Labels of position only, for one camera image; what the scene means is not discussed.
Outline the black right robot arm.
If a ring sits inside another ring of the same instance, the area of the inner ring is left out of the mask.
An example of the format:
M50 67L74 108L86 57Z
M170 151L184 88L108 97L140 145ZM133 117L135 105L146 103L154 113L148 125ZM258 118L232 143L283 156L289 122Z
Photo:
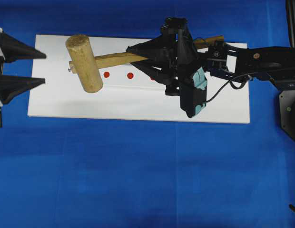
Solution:
M167 18L160 36L127 48L140 57L134 67L179 96L180 107L194 117L210 102L205 72L238 90L257 78L280 91L281 127L295 141L295 0L286 2L291 47L238 48L221 38L193 39L185 18Z

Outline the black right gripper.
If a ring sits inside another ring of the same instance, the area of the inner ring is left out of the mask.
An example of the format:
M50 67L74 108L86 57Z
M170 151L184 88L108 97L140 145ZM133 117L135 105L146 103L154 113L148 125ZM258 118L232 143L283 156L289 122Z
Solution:
M126 49L147 58L131 65L166 86L165 94L180 95L182 86L193 87L198 70L198 53L185 18L165 19L160 36Z

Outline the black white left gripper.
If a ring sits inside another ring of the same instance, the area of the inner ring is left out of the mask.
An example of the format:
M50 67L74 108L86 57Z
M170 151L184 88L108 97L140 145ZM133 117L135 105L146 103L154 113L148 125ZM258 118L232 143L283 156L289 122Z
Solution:
M3 32L0 28L0 111L14 97L45 84L44 78L2 75L3 63L24 59L45 59L46 54Z

